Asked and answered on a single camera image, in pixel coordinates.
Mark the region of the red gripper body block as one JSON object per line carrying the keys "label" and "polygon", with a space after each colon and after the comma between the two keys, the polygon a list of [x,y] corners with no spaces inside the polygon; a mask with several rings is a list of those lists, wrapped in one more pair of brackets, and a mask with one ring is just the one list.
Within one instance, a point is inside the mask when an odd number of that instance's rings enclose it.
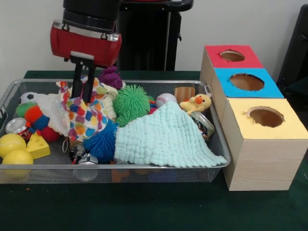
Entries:
{"label": "red gripper body block", "polygon": [[122,37],[118,33],[104,33],[82,29],[55,20],[50,33],[53,55],[92,60],[96,66],[110,67],[117,61]]}

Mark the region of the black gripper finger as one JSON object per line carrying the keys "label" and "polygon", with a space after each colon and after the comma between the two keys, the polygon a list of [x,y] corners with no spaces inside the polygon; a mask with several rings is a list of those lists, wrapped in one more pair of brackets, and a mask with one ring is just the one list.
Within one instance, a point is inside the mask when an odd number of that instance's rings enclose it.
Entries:
{"label": "black gripper finger", "polygon": [[83,68],[82,62],[77,62],[74,70],[74,79],[73,79],[73,86],[72,86],[72,94],[71,97],[79,97],[82,92],[83,83],[81,81],[81,72]]}
{"label": "black gripper finger", "polygon": [[91,64],[88,66],[88,80],[84,84],[83,87],[83,101],[85,103],[91,102],[91,95],[93,90],[93,83],[94,83],[94,73],[95,73],[96,66],[94,64]]}

